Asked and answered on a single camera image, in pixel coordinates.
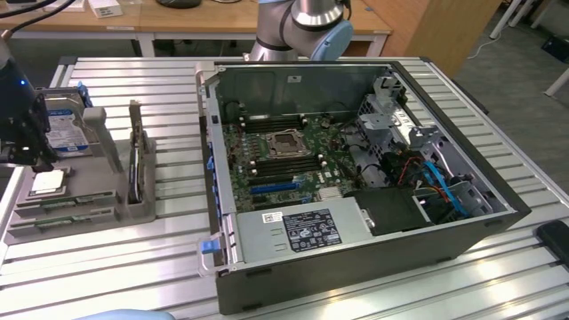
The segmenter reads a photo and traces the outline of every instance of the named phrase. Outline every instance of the green circuit board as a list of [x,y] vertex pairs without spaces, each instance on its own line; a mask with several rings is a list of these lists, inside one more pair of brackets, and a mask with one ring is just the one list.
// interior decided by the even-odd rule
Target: green circuit board
[[325,187],[337,187],[342,194],[361,189],[362,180],[356,174],[357,168],[349,151],[341,148],[344,132],[338,129],[341,124],[330,125],[322,129],[324,117],[306,117],[306,126],[298,130],[301,139],[309,154],[322,155],[326,165],[320,170],[293,173],[293,182],[298,188],[293,191],[264,193],[262,203],[253,203],[249,180],[250,161],[270,160],[270,147],[266,143],[266,135],[270,133],[245,133],[236,125],[224,127],[225,148],[228,150],[228,162],[233,196],[237,213],[268,209],[266,206],[292,205],[318,201],[318,190]]

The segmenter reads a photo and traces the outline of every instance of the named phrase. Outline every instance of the power supply label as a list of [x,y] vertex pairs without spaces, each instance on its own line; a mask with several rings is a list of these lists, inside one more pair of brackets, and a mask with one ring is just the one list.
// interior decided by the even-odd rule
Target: power supply label
[[284,215],[282,223],[290,249],[294,252],[314,250],[341,243],[338,228],[328,209]]

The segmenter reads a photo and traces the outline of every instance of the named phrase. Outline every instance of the slotted metal surface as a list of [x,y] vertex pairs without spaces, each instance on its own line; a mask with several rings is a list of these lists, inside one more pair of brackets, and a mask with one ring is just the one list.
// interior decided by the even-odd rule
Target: slotted metal surface
[[[533,213],[453,261],[252,313],[221,316],[213,278],[201,278],[196,271],[196,241],[209,234],[196,60],[104,58],[80,59],[75,65],[68,84],[83,81],[89,86],[93,103],[105,107],[115,139],[128,138],[129,100],[143,102],[144,125],[159,143],[159,219],[9,247],[0,268],[3,319],[72,319],[111,309],[165,310],[179,319],[561,319],[568,315],[569,272],[533,235],[545,221],[569,222],[568,196],[436,67],[406,58],[402,65]],[[429,116],[412,97],[408,105],[428,124]],[[357,266],[346,272],[357,272]]]

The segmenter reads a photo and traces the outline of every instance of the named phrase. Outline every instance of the blue hard drive label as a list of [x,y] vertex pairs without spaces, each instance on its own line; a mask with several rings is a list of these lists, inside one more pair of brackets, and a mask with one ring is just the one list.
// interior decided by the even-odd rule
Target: blue hard drive label
[[89,147],[89,142],[77,126],[71,109],[48,110],[51,132],[47,133],[49,144],[60,153],[73,153]]
[[284,215],[282,223],[294,252],[341,244],[338,228],[328,209]]

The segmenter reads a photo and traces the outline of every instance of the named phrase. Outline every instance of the wooden desk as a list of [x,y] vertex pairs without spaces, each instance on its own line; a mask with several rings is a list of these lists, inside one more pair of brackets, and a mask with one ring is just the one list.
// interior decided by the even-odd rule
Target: wooden desk
[[[193,9],[167,8],[155,0],[139,5],[123,5],[124,15],[97,19],[85,12],[63,12],[15,34],[16,38],[35,39],[133,39],[140,41],[144,57],[153,57],[155,39],[254,40],[257,6],[253,0],[217,3],[203,0]],[[381,54],[392,28],[378,18],[362,0],[352,0],[353,41],[370,42],[368,56]],[[0,11],[5,11],[0,2]],[[27,13],[0,19],[0,29],[9,29],[40,13]]]

